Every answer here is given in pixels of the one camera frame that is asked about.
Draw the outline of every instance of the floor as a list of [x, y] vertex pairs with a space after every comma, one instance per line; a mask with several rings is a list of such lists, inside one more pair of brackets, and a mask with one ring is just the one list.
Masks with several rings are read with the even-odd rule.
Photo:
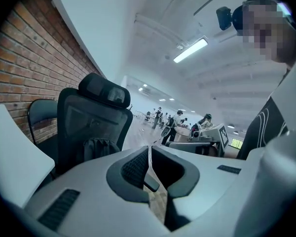
[[[133, 122], [126, 135], [123, 150], [127, 150], [130, 148], [140, 148], [142, 146], [160, 145], [161, 140], [159, 138], [161, 131], [162, 130], [158, 126], [156, 127], [156, 129], [152, 129], [152, 123], [144, 121], [143, 117], [134, 117]], [[149, 147], [149, 159], [151, 159], [150, 155], [151, 147]], [[160, 187], [155, 193], [150, 191], [146, 187], [144, 187], [144, 191], [148, 192], [149, 194], [150, 209], [156, 215], [156, 217], [162, 223], [164, 223], [167, 204], [167, 191], [153, 171], [151, 167], [151, 161], [149, 161], [148, 173], [159, 182]]]

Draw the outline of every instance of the fluorescent light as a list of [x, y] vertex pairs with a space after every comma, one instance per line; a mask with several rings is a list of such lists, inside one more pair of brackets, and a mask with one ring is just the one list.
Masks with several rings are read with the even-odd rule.
[[291, 15], [290, 10], [287, 8], [287, 6], [284, 3], [280, 2], [277, 5], [280, 7], [280, 9], [283, 12], [284, 16], [290, 16]]
[[191, 46], [190, 48], [188, 48], [187, 50], [185, 50], [182, 54], [180, 54], [179, 56], [177, 56], [174, 59], [175, 63], [179, 63], [180, 61], [182, 61], [183, 59], [187, 58], [189, 55], [195, 53], [197, 50], [200, 50], [202, 47], [205, 47], [207, 45], [206, 40], [201, 39], [199, 42], [195, 43], [193, 46]]

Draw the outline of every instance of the brick wall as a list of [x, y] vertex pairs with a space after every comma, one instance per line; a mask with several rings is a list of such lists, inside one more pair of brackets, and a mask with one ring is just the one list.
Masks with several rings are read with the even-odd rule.
[[[0, 30], [0, 104], [31, 139], [27, 108], [36, 99], [58, 100], [65, 87], [77, 88], [96, 72], [51, 0], [16, 4]], [[35, 127], [41, 142], [57, 133], [57, 121]]]

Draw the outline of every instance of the window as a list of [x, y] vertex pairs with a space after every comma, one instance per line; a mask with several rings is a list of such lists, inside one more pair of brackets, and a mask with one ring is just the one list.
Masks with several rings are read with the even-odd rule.
[[234, 148], [241, 149], [242, 143], [243, 143], [243, 141], [241, 141], [241, 140], [232, 139], [232, 142], [230, 145]]

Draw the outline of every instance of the mesh chair back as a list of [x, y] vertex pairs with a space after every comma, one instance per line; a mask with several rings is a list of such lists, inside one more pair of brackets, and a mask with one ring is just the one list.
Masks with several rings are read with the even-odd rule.
[[78, 164], [83, 142], [110, 140], [122, 150], [133, 114], [127, 89], [95, 73], [87, 75], [79, 90], [65, 88], [58, 100], [58, 166], [64, 173]]
[[50, 99], [37, 99], [28, 108], [28, 122], [35, 145], [33, 125], [46, 119], [57, 118], [57, 101]]

